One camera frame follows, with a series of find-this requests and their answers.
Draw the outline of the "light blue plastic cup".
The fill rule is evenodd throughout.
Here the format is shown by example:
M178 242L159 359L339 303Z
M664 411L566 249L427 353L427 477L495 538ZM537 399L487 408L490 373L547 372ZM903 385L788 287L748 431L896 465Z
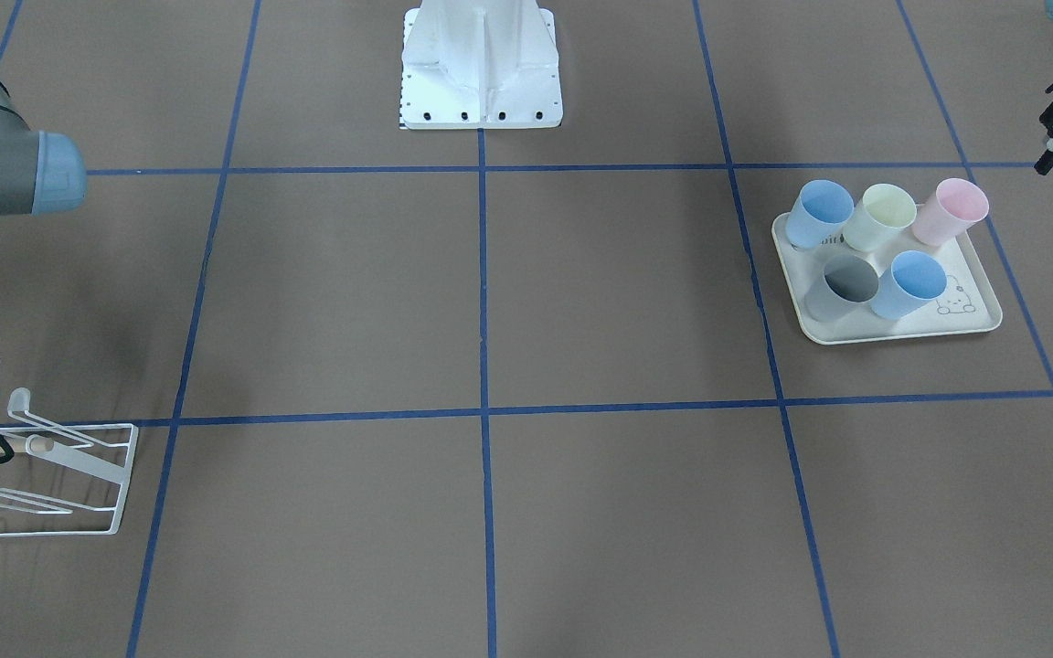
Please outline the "light blue plastic cup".
M845 227L856 201L851 192L832 180L803 184L787 214L784 236L795 250L815 250Z

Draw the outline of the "pink plastic cup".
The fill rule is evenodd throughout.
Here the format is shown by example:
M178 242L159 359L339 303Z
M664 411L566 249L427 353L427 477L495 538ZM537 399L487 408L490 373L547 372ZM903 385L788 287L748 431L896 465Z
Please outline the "pink plastic cup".
M923 245L943 246L989 216L989 196L968 179L948 178L918 210L912 222L912 237Z

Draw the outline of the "cream plastic cup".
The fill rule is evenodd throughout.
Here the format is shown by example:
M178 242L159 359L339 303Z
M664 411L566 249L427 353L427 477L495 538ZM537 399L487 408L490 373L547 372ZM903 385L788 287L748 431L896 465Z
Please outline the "cream plastic cup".
M870 185L845 223L845 244L857 251L881 250L917 216L918 206L906 190L889 183Z

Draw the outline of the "grey plastic cup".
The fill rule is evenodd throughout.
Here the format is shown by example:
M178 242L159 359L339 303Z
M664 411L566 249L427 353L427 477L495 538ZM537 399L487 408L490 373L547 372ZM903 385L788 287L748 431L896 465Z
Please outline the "grey plastic cup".
M868 261L852 254L835 255L803 297L803 308L815 321L834 324L865 307L878 294L880 280Z

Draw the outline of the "white cup drying rack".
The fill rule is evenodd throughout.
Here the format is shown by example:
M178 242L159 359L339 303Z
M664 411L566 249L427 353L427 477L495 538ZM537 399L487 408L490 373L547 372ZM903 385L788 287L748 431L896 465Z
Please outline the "white cup drying rack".
M61 424L11 393L1 430L14 458L0 465L0 538L114 535L128 500L139 428L132 422Z

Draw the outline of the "cream plastic tray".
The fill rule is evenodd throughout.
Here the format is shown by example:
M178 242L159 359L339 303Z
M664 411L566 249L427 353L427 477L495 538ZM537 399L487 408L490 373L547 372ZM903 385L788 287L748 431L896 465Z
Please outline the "cream plastic tray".
M787 240L774 219L774 248L802 332L819 345L911 340L997 330L1004 310L977 250L962 234L939 247L901 236L861 253L832 236L814 250Z

